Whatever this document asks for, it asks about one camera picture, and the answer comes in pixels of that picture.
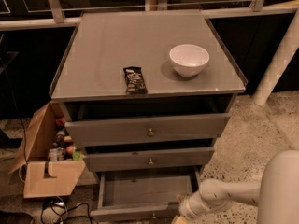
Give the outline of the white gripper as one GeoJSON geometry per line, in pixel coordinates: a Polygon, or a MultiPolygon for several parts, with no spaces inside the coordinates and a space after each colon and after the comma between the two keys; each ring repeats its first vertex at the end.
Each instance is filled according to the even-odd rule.
{"type": "Polygon", "coordinates": [[[187,220],[195,220],[203,214],[211,211],[212,205],[205,201],[200,193],[196,191],[192,195],[178,194],[179,213],[181,216],[175,216],[171,224],[187,224],[187,220]]]}

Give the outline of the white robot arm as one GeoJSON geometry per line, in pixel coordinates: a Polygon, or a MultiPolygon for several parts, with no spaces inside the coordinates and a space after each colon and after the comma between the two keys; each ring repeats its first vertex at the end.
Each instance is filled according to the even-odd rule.
{"type": "Polygon", "coordinates": [[[273,157],[260,181],[202,181],[199,190],[182,199],[171,224],[189,224],[233,203],[256,206],[257,224],[299,224],[299,151],[286,150],[273,157]]]}

